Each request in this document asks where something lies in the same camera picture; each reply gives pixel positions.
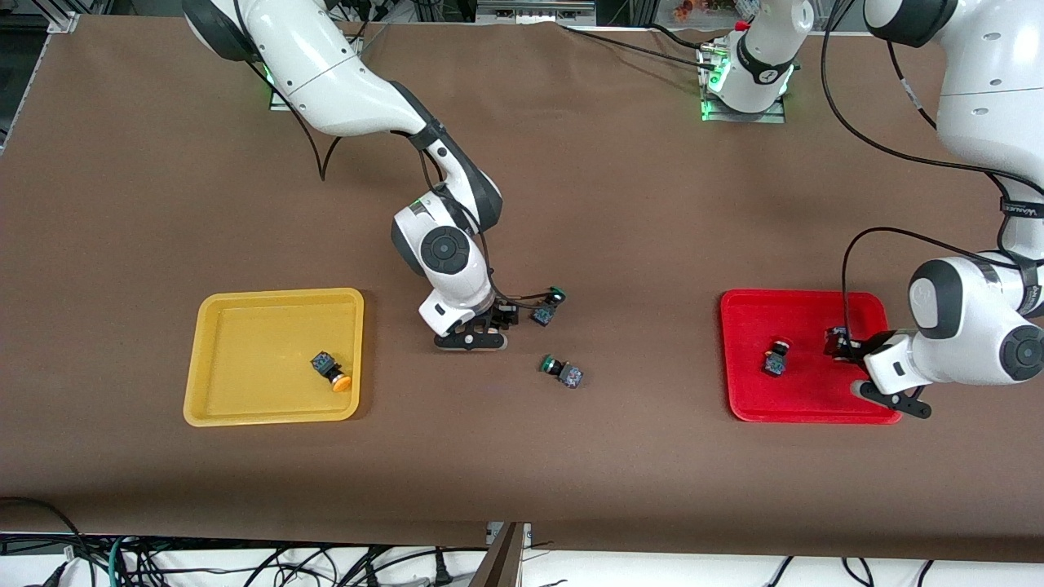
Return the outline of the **yellow mushroom push button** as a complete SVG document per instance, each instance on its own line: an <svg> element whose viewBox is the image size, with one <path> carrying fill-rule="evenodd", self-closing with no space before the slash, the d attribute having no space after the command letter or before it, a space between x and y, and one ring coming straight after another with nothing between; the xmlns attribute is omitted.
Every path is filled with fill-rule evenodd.
<svg viewBox="0 0 1044 587"><path fill-rule="evenodd" d="M337 363L334 357L325 351L312 358L311 367L327 380L335 393L347 393L353 386L353 379L343 371L342 365Z"/></svg>

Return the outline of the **green push button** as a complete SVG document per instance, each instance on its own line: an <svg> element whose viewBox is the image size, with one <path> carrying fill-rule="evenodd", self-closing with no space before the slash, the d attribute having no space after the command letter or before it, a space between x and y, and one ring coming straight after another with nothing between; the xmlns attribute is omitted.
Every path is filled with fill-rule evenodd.
<svg viewBox="0 0 1044 587"><path fill-rule="evenodd" d="M542 327L547 327L551 323L553 316L557 312L560 305L566 301L567 294L564 294L562 289L557 287L551 287L548 294L545 294L543 300L537 304L533 308L532 313L530 313L530 319Z"/></svg>
<svg viewBox="0 0 1044 587"><path fill-rule="evenodd" d="M577 389L582 383L584 373L579 368L568 361L557 360L552 355L546 355L540 363L540 371L552 376L559 383L568 389Z"/></svg>

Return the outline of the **red plastic tray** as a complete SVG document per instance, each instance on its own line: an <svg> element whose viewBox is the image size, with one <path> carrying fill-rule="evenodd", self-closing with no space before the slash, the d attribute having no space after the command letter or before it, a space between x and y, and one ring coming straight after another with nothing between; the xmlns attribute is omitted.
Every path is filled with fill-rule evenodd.
<svg viewBox="0 0 1044 587"><path fill-rule="evenodd" d="M731 289L719 301L728 407L743 422L891 425L901 413L852 394L856 363L824 354L825 331L843 326L840 291ZM779 377L762 372L773 339L791 342Z"/></svg>

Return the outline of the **brown table cover mat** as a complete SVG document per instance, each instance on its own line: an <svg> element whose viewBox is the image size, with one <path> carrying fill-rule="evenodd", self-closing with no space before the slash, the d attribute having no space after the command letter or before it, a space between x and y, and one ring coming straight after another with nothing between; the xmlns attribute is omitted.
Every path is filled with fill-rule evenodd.
<svg viewBox="0 0 1044 587"><path fill-rule="evenodd" d="M552 24L375 38L369 66L501 189L499 285L568 294L504 351L441 352L389 238L427 188L405 139L347 139L321 181L185 20L82 18L0 156L0 497L84 532L480 545L518 520L556 549L1044 562L1044 376L932 386L932 417L895 425L728 409L720 294L837 289L867 227L987 249L999 222L984 177L843 130L817 52L786 123L712 124L678 64ZM205 298L332 287L365 299L351 419L185 421Z"/></svg>

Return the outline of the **yellow plastic tray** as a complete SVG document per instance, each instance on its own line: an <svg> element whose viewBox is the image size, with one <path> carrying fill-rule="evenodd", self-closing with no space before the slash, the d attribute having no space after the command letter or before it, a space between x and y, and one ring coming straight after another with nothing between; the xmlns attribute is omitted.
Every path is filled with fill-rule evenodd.
<svg viewBox="0 0 1044 587"><path fill-rule="evenodd" d="M183 415L195 427L336 422L361 404L365 301L355 289L213 294L197 313ZM335 393L311 367L352 377Z"/></svg>

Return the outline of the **colourful flower decoration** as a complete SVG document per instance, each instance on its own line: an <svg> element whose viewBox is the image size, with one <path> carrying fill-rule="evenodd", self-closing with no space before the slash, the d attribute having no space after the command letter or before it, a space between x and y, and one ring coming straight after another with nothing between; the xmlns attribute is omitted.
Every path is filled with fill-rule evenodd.
<svg viewBox="0 0 1044 587"><path fill-rule="evenodd" d="M671 16L675 23L686 24L705 16L735 16L735 0L672 0Z"/></svg>

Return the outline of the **dark wooden post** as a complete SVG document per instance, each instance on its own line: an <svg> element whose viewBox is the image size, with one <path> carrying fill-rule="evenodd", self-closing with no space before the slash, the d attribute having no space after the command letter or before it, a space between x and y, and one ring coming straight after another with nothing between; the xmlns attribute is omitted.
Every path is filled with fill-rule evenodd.
<svg viewBox="0 0 1044 587"><path fill-rule="evenodd" d="M520 523L506 523L467 587L519 587L523 538Z"/></svg>

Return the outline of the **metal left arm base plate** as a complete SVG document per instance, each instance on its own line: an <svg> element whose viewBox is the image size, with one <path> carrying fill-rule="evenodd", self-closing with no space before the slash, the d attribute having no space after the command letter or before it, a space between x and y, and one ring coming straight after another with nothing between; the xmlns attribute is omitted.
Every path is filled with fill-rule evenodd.
<svg viewBox="0 0 1044 587"><path fill-rule="evenodd" d="M785 122L783 95L794 64L779 74L764 72L769 83L759 83L741 66L734 64L728 48L720 43L702 43L697 62L711 69L698 75L701 118L704 121L782 124Z"/></svg>

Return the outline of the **aluminium frame rail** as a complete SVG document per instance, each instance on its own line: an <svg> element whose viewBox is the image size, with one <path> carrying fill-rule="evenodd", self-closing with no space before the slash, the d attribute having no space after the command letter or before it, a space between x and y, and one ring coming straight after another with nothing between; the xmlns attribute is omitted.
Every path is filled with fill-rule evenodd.
<svg viewBox="0 0 1044 587"><path fill-rule="evenodd" d="M477 24L596 26L595 0L475 0Z"/></svg>

